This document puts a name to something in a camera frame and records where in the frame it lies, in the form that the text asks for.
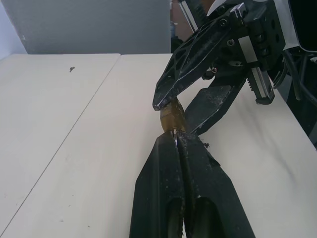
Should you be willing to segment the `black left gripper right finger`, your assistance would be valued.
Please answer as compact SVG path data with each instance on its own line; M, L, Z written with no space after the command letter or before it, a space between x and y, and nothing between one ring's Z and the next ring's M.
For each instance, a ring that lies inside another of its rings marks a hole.
M179 132L177 139L186 195L187 237L255 237L231 179L200 138Z

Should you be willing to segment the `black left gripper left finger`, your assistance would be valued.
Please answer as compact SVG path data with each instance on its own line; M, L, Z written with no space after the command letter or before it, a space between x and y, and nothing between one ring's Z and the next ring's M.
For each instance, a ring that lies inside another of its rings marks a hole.
M139 173L129 236L180 238L185 191L179 152L172 132L160 135Z

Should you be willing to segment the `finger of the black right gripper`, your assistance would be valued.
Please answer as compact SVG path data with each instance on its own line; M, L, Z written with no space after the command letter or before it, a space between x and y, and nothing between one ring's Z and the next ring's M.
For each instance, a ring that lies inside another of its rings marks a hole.
M188 133L201 135L228 111L241 85L216 85L201 89L185 110Z
M238 39L248 33L244 22L248 13L247 3L224 3L176 49L156 84L155 111L209 73L210 86L244 85L249 67Z

